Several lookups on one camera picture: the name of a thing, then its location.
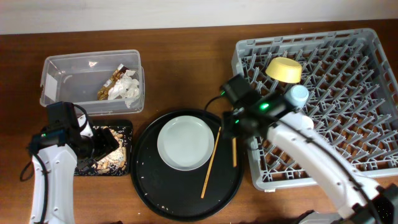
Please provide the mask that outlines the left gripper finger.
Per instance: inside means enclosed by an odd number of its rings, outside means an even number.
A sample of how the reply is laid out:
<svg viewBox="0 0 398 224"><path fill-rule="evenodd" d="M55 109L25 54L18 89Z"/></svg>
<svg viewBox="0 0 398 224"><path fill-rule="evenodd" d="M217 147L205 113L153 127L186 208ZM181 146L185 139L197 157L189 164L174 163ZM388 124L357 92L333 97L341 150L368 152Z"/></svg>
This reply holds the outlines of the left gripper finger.
<svg viewBox="0 0 398 224"><path fill-rule="evenodd" d="M77 170L86 170L96 163L96 157L77 157Z"/></svg>
<svg viewBox="0 0 398 224"><path fill-rule="evenodd" d="M98 128L93 137L94 156L107 156L119 147L118 141L114 138L109 128Z"/></svg>

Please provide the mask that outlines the food scraps and shells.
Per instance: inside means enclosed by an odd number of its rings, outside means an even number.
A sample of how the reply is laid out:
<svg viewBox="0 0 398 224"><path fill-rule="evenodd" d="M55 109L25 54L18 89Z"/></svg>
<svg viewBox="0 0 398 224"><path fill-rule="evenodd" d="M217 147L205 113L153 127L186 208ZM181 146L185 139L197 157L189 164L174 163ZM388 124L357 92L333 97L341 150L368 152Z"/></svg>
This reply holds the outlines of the food scraps and shells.
<svg viewBox="0 0 398 224"><path fill-rule="evenodd" d="M131 126L109 126L119 147L86 170L75 169L75 176L124 176L131 152Z"/></svg>

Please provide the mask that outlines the brown snack wrapper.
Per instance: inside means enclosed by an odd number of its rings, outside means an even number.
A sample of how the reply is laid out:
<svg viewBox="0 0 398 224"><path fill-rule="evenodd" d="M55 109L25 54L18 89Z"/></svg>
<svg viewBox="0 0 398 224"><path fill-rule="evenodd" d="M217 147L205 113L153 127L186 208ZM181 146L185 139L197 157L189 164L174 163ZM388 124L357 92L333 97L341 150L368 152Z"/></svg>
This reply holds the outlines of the brown snack wrapper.
<svg viewBox="0 0 398 224"><path fill-rule="evenodd" d="M109 90L116 84L118 80L125 74L127 67L120 64L111 77L103 84L97 92L97 100L106 100L108 98Z"/></svg>

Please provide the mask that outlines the white napkin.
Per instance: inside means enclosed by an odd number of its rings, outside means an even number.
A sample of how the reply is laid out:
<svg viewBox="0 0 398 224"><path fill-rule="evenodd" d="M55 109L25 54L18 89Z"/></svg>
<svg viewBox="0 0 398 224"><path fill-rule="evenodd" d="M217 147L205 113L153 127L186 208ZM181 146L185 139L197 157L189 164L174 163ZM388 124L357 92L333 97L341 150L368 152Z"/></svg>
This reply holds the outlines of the white napkin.
<svg viewBox="0 0 398 224"><path fill-rule="evenodd" d="M135 74L135 70L126 70L123 76L108 91L108 100L114 100L119 96L121 98L127 98L125 104L127 108L130 108L131 104L140 96L140 82L137 79L132 78Z"/></svg>

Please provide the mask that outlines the blue plastic cup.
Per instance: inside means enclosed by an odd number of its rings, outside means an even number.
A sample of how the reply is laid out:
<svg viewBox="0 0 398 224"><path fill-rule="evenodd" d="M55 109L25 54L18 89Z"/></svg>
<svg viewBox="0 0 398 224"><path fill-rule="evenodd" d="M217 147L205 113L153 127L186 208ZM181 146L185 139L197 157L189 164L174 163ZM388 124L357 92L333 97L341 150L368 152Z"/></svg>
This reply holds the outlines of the blue plastic cup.
<svg viewBox="0 0 398 224"><path fill-rule="evenodd" d="M297 109L306 105L308 97L309 91L303 85L294 85L284 94L284 98Z"/></svg>

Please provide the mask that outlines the yellow bowl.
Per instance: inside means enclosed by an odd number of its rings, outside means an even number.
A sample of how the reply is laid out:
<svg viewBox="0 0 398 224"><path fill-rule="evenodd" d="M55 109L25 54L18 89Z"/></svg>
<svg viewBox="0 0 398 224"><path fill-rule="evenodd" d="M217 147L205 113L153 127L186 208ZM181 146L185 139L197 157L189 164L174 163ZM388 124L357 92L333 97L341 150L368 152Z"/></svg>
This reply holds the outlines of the yellow bowl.
<svg viewBox="0 0 398 224"><path fill-rule="evenodd" d="M276 57L266 68L266 74L280 82L298 83L301 80L302 66L290 58Z"/></svg>

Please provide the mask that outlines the pink plastic cup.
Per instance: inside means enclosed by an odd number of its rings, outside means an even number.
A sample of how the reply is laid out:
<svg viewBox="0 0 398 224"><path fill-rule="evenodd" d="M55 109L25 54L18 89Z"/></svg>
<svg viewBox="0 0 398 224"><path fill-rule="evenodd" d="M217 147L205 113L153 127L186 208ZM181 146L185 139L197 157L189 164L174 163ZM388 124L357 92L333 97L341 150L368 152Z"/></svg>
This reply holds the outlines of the pink plastic cup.
<svg viewBox="0 0 398 224"><path fill-rule="evenodd" d="M314 128L312 119L306 115L300 115L300 126L299 130L311 130Z"/></svg>

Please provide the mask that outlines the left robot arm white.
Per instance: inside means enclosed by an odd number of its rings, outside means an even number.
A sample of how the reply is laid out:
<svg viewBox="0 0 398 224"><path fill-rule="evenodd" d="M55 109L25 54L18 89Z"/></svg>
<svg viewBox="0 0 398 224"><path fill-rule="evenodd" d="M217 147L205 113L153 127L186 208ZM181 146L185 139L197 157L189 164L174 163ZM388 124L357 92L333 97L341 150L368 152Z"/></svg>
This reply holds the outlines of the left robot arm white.
<svg viewBox="0 0 398 224"><path fill-rule="evenodd" d="M79 105L47 106L48 125L29 143L34 166L30 223L74 223L73 178L119 147L109 128L94 129Z"/></svg>

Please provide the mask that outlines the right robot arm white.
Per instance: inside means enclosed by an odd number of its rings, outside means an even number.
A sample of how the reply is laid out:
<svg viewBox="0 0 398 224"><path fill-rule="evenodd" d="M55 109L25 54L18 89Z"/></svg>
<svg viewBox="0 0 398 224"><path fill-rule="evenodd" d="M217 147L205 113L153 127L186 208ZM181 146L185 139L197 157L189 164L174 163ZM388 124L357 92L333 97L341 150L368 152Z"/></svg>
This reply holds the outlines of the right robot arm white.
<svg viewBox="0 0 398 224"><path fill-rule="evenodd" d="M353 167L283 95L261 96L240 75L220 91L233 107L223 114L223 134L262 137L286 152L333 202L338 223L397 223L397 186L381 187Z"/></svg>

